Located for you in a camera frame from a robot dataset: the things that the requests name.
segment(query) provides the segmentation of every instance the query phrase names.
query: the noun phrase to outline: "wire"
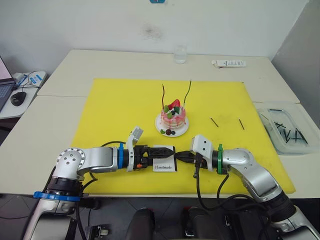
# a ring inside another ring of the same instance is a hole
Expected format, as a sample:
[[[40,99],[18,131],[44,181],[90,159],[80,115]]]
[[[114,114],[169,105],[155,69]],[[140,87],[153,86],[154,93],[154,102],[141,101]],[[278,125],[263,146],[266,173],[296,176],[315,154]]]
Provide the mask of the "wire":
[[[165,86],[162,84],[162,109],[165,108],[164,106],[164,96],[165,96]]]
[[[261,204],[258,204],[252,197],[250,196],[247,196],[247,195],[244,195],[244,194],[235,194],[235,195],[232,195],[230,197],[228,197],[225,201],[221,202],[220,201],[220,192],[221,192],[221,189],[223,187],[223,185],[226,183],[226,181],[228,180],[229,178],[229,174],[227,173],[227,175],[225,176],[225,178],[223,179],[223,181],[220,183],[219,187],[218,187],[218,190],[217,190],[217,193],[216,193],[216,198],[217,198],[217,202],[218,204],[214,207],[207,207],[203,200],[202,200],[202,197],[201,197],[201,193],[200,193],[200,177],[199,177],[199,167],[196,167],[196,192],[197,192],[197,195],[198,195],[198,199],[200,201],[200,204],[201,206],[206,209],[206,210],[209,210],[209,211],[213,211],[213,210],[216,210],[218,208],[223,208],[224,210],[226,211],[241,211],[241,210],[245,210],[245,209],[248,209],[248,208],[258,208],[258,209],[262,209],[264,211],[266,211],[267,209],[262,206]],[[236,207],[236,208],[226,208],[224,207],[223,205],[226,204],[228,201],[230,201],[231,199],[235,199],[235,198],[246,198],[254,203],[249,203],[249,204],[243,204],[242,206],[240,207]],[[258,240],[261,240],[262,238],[262,234],[264,233],[265,235],[265,238],[267,240],[269,240],[269,235],[268,235],[268,232],[267,232],[267,229],[269,227],[269,225],[271,224],[271,218],[270,216],[267,215],[267,219],[268,219],[268,222],[264,225],[264,222],[261,218],[261,216],[259,215],[259,219],[260,219],[260,222],[261,222],[261,225],[262,225],[262,229],[260,230],[260,233],[259,233],[259,237],[258,237]]]
[[[124,141],[109,141],[106,142],[105,144],[102,144],[101,147],[107,146],[109,144],[126,144]]]
[[[271,224],[271,217],[269,216],[268,217],[268,221],[266,222],[266,224],[263,226],[263,228],[260,230],[259,232],[259,235],[258,235],[258,240],[261,240],[262,239],[262,234],[264,233],[266,236],[266,239],[269,239],[269,235],[268,235],[268,227],[270,226]]]
[[[126,144],[124,141],[109,141],[106,142],[105,144],[102,144],[101,147],[107,146],[109,144]],[[89,172],[92,180],[88,181],[83,187],[82,187],[82,191],[85,190],[86,187],[88,187],[90,184],[92,184],[93,182],[98,181],[98,178],[96,178],[92,172]]]
[[[183,101],[183,107],[185,107],[185,103],[186,103],[186,98],[190,92],[190,88],[191,88],[191,79],[190,79],[190,83],[189,83],[189,88],[188,88],[188,91],[186,92],[186,95],[184,96],[184,101]]]
[[[35,85],[31,85],[31,84],[27,84],[27,86],[25,86],[25,85],[23,85],[22,87],[21,87],[21,86],[18,86],[15,90],[17,90],[17,89],[30,89],[30,88],[40,89],[41,87],[35,86]]]
[[[45,191],[47,190],[47,187],[48,187],[48,185],[49,185],[49,183],[50,183],[50,181],[51,181],[52,175],[54,174],[55,170],[56,170],[56,166],[54,166],[54,167],[52,168],[52,170],[51,170],[51,172],[50,172],[50,176],[49,176],[49,178],[47,179],[47,181],[46,181],[46,183],[45,183],[45,186],[44,186],[42,192],[45,192]]]
[[[226,174],[225,178],[223,179],[223,181],[220,183],[220,186],[218,187],[218,191],[216,192],[216,199],[218,201],[218,204],[220,204],[220,191],[221,191],[223,185],[228,180],[228,178],[229,178],[229,173]]]
[[[90,227],[90,214],[91,214],[91,208],[89,209],[89,213],[88,213],[88,227]]]
[[[20,216],[20,217],[4,217],[4,216],[0,216],[0,219],[14,220],[14,219],[25,219],[27,217],[29,217],[29,215],[28,216]]]
[[[83,192],[83,191],[85,190],[85,188],[88,187],[90,184],[92,184],[93,182],[98,181],[98,178],[96,178],[96,177],[93,175],[92,172],[89,172],[89,174],[90,174],[92,180],[88,181],[88,182],[82,187],[82,190],[81,190],[82,192]]]
[[[235,195],[232,195],[232,196],[229,196],[227,197],[222,203],[220,204],[217,204],[216,206],[213,206],[213,207],[208,207],[204,204],[203,200],[202,200],[202,197],[201,197],[201,193],[200,193],[200,176],[199,176],[199,167],[196,167],[196,173],[197,173],[197,178],[196,178],[196,193],[197,193],[197,196],[198,196],[198,199],[199,199],[199,202],[201,204],[201,206],[208,210],[208,211],[213,211],[213,210],[216,210],[218,208],[220,208],[222,205],[226,204],[227,202],[229,202],[230,200],[232,199],[235,199],[235,198],[250,198],[249,196],[247,195],[244,195],[244,194],[235,194]]]
[[[80,219],[80,205],[78,201],[75,203],[75,217],[76,217],[76,222],[77,222],[82,240],[87,240],[86,234],[85,234],[84,228],[82,227],[82,223]]]
[[[269,234],[268,234],[268,231],[267,231],[267,228],[269,227],[267,227],[265,230],[263,230],[264,229],[264,227],[265,227],[265,223],[264,223],[264,220],[262,219],[262,217],[261,217],[261,215],[259,214],[259,212],[257,211],[257,214],[258,214],[258,218],[259,218],[259,220],[260,220],[260,223],[261,223],[261,226],[262,226],[262,229],[260,230],[260,231],[263,231],[264,232],[264,236],[265,236],[265,239],[266,240],[270,240],[270,237],[269,237]]]
[[[109,145],[109,144],[126,144],[124,141],[109,141],[109,142],[106,142],[105,144],[102,144],[101,147],[104,147],[106,145]],[[92,180],[88,181],[82,188],[81,188],[81,194],[83,193],[83,191],[85,190],[86,187],[88,187],[90,184],[92,184],[93,182],[96,182],[98,181],[98,178],[96,178],[92,172],[89,172]],[[89,215],[88,215],[88,226],[89,226],[89,223],[90,223],[90,213],[91,213],[91,209],[89,210]],[[83,228],[83,225],[81,223],[81,219],[80,219],[80,206],[79,206],[79,202],[76,202],[75,203],[75,217],[76,217],[76,222],[77,222],[77,225],[78,225],[78,228],[79,228],[79,231],[80,231],[80,234],[81,234],[81,237],[82,237],[82,240],[87,240],[86,238],[86,234],[85,234],[85,231],[84,231],[84,228]]]

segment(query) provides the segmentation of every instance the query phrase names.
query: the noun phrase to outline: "red strawberry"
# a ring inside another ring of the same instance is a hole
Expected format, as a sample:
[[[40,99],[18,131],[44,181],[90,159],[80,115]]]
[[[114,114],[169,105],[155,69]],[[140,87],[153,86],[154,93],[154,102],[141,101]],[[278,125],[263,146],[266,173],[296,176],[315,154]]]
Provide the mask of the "red strawberry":
[[[174,107],[180,107],[180,101],[179,99],[176,99],[173,101],[173,103],[168,105],[169,110],[173,109]]]

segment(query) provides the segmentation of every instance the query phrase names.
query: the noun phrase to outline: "white plate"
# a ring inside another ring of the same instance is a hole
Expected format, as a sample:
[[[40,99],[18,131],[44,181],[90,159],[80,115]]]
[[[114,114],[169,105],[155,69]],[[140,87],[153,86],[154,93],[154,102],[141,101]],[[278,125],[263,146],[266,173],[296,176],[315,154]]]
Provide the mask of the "white plate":
[[[175,131],[175,135],[172,135],[172,134],[170,134],[170,135],[167,135],[167,134],[161,134],[161,132],[160,132],[160,130],[162,129],[163,131],[166,131],[168,128],[166,127],[166,126],[164,126],[162,123],[161,123],[161,113],[158,115],[158,116],[156,116],[156,118],[155,118],[155,128],[157,129],[157,131],[161,134],[161,135],[163,135],[163,136],[166,136],[166,137],[170,137],[170,138],[175,138],[175,137],[179,137],[179,136],[181,136],[182,134],[184,134],[187,130],[188,130],[188,128],[189,128],[189,120],[188,120],[188,118],[187,117],[185,117],[185,124],[183,125],[183,127],[181,127],[181,128],[179,128],[179,129],[175,129],[174,131]]]

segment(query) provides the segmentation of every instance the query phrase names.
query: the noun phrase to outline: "yellow mat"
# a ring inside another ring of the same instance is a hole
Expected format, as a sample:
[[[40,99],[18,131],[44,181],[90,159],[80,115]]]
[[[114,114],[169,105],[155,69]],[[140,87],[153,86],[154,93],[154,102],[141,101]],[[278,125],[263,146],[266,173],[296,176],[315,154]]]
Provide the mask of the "yellow mat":
[[[202,134],[215,149],[246,148],[256,161],[268,169],[286,193],[295,188],[262,125],[254,105],[241,82],[193,81],[186,99],[189,129],[179,137],[166,137],[157,132],[155,118],[164,104],[175,99],[183,103],[188,81],[95,79],[83,109],[72,147],[92,148],[109,141],[123,141],[130,131],[141,127],[144,132],[139,145],[173,145],[177,152],[189,150],[191,139]],[[212,117],[218,127],[211,121]],[[140,171],[125,169],[96,174],[98,181],[86,188],[91,194],[194,194],[194,165],[177,160],[177,172],[153,172],[152,167]],[[216,193],[224,175],[200,170],[202,193]],[[234,174],[222,193],[246,193]]]

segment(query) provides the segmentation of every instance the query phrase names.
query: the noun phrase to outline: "green ring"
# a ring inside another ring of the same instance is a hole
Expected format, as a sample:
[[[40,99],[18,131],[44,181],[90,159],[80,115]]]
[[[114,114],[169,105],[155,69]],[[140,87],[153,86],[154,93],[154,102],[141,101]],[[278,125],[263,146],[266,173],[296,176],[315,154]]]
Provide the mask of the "green ring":
[[[219,147],[218,147],[218,167],[216,169],[218,174],[223,174],[223,171],[222,171],[223,152],[224,152],[224,149],[222,147],[222,144],[219,144]]]

